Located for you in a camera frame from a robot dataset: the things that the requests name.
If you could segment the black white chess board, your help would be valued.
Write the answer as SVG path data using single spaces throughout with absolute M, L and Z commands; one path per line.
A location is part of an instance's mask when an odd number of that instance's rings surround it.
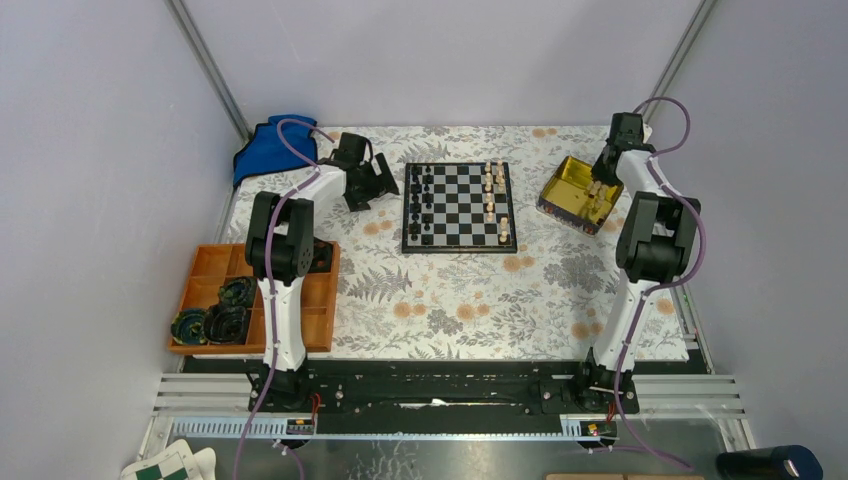
M 404 169 L 400 249 L 404 254 L 513 254 L 518 238 L 510 164 L 504 162 L 506 192 L 492 181 L 495 221 L 487 222 L 484 202 L 486 162 L 414 162 Z M 499 222 L 509 219 L 509 240 L 501 243 Z

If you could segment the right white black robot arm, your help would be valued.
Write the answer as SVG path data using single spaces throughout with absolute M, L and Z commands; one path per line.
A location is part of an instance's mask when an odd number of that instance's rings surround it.
M 621 413 L 632 388 L 641 314 L 653 292 L 681 279 L 687 270 L 700 203 L 682 196 L 659 169 L 638 113 L 613 115 L 591 174 L 604 186 L 625 188 L 631 205 L 616 244 L 616 297 L 604 331 L 571 381 L 570 393 L 583 411 Z

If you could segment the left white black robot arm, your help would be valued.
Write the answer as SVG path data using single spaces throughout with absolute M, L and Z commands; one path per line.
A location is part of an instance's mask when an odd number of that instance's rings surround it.
M 245 258 L 263 299 L 266 347 L 253 410 L 296 411 L 310 397 L 302 338 L 301 297 L 314 260 L 314 223 L 319 207 L 342 198 L 353 212 L 399 189 L 385 156 L 370 139 L 345 132 L 321 161 L 305 157 L 310 175 L 284 194 L 255 196 Z

